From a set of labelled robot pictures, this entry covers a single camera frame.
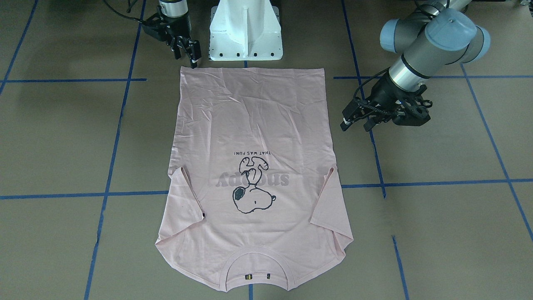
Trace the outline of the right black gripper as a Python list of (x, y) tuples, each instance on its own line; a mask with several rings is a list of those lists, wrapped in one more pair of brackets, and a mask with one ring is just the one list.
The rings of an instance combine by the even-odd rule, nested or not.
[(179, 17), (169, 17), (161, 15), (160, 41), (167, 42), (172, 50), (174, 58), (179, 60), (181, 50), (186, 53), (190, 62), (190, 68), (195, 69), (198, 66), (198, 61), (202, 57), (201, 45), (198, 40), (192, 40), (191, 31), (192, 25), (190, 22), (190, 15), (181, 15)]

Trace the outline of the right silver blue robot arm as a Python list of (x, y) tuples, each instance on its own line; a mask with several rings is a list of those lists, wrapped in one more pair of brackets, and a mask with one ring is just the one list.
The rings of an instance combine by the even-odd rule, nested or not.
[(158, 6), (166, 44), (174, 53), (175, 59), (180, 59), (182, 51), (188, 56), (190, 68), (197, 67), (202, 57), (198, 40), (192, 39), (192, 24), (189, 17), (188, 2), (186, 0), (160, 0)]

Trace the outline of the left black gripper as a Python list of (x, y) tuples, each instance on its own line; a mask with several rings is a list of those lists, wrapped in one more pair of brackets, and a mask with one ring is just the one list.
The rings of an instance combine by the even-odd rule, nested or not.
[(341, 130), (345, 132), (354, 122), (367, 118), (363, 128), (369, 132), (381, 122), (386, 123), (394, 117), (405, 116), (404, 110), (396, 110), (399, 100), (422, 95), (426, 90), (427, 86), (422, 84), (415, 91), (405, 91), (398, 87), (386, 72), (371, 89), (371, 95), (367, 98), (370, 105), (365, 100), (352, 99), (344, 108)]

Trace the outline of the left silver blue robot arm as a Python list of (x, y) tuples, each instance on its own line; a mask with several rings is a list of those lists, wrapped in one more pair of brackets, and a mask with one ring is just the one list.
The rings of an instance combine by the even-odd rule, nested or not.
[(342, 112), (341, 129), (360, 120), (366, 120), (365, 131), (389, 121), (406, 127), (430, 121), (426, 82), (444, 66), (482, 58), (491, 46), (488, 31), (464, 15), (468, 5), (468, 0), (427, 0), (408, 17), (386, 22), (379, 42), (400, 57), (375, 74), (369, 95), (362, 95), (362, 85), (356, 89)]

